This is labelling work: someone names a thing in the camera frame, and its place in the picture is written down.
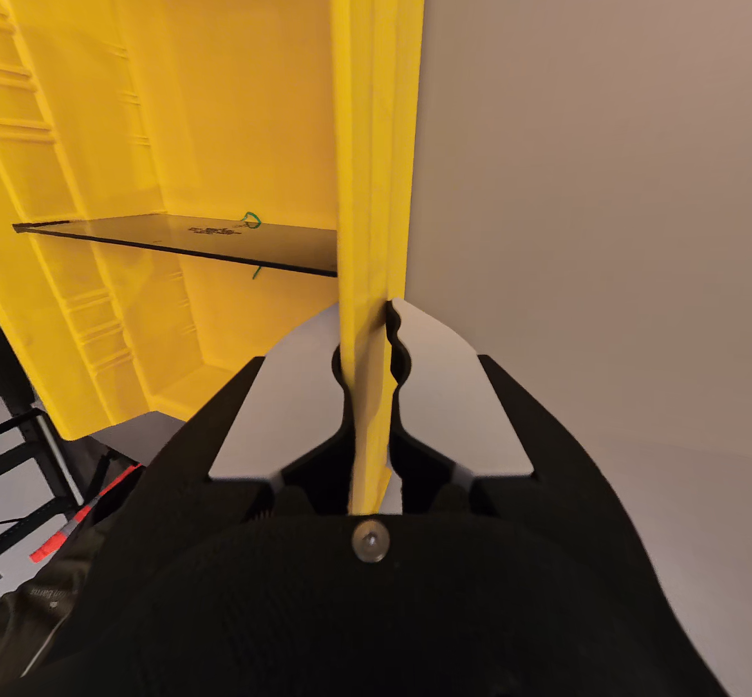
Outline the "black bin divider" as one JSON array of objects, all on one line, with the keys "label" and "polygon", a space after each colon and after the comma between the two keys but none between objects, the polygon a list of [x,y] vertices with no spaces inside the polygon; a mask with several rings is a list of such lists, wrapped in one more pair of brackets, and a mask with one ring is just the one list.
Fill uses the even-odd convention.
[{"label": "black bin divider", "polygon": [[337,277],[335,231],[151,213],[97,220],[18,222],[17,233],[136,247],[314,276]]}]

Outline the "black metal rack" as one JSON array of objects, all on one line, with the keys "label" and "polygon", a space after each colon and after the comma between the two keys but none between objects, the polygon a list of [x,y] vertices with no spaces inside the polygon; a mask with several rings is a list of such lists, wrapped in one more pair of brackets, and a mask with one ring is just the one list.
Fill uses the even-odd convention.
[{"label": "black metal rack", "polygon": [[83,496],[57,433],[4,333],[1,334],[1,552],[55,518],[69,520]]}]

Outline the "yellow plastic bin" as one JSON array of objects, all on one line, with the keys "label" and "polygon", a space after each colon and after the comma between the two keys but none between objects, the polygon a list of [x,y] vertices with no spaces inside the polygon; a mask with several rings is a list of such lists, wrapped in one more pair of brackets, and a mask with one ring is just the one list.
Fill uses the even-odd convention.
[{"label": "yellow plastic bin", "polygon": [[[390,478],[424,0],[2,0],[2,331],[62,437],[189,419],[340,303],[350,508]],[[337,277],[17,233],[151,213],[326,229]]]}]

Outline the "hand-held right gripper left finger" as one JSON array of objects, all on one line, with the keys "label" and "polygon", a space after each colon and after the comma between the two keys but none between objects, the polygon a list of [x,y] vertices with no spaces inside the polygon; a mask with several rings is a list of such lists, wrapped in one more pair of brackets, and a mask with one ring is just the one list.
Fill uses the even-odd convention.
[{"label": "hand-held right gripper left finger", "polygon": [[340,309],[297,326],[264,357],[208,472],[213,482],[301,489],[317,514],[347,514],[354,463]]}]

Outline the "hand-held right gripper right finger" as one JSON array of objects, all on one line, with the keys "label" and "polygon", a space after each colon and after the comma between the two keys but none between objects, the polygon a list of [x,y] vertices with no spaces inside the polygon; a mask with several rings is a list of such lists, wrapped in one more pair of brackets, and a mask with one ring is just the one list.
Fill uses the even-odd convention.
[{"label": "hand-held right gripper right finger", "polygon": [[404,514],[423,514],[447,485],[529,478],[534,467],[475,348],[403,298],[386,308],[396,383],[389,458]]}]

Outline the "green twist tie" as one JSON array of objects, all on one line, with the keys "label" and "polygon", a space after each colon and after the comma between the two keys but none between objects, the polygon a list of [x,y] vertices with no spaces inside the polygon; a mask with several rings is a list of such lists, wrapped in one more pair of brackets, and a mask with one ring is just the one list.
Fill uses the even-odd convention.
[{"label": "green twist tie", "polygon": [[[244,227],[246,227],[248,229],[255,230],[255,229],[258,229],[259,227],[262,226],[262,221],[260,220],[260,218],[258,217],[258,215],[256,215],[255,213],[253,213],[251,211],[248,211],[243,216],[243,218],[241,220],[241,224],[242,224],[242,226],[244,226]],[[256,267],[255,271],[253,272],[252,280],[256,280],[257,279],[257,277],[258,277],[258,275],[259,275],[259,273],[260,273],[261,270],[262,270],[262,267],[260,265],[258,267]]]}]

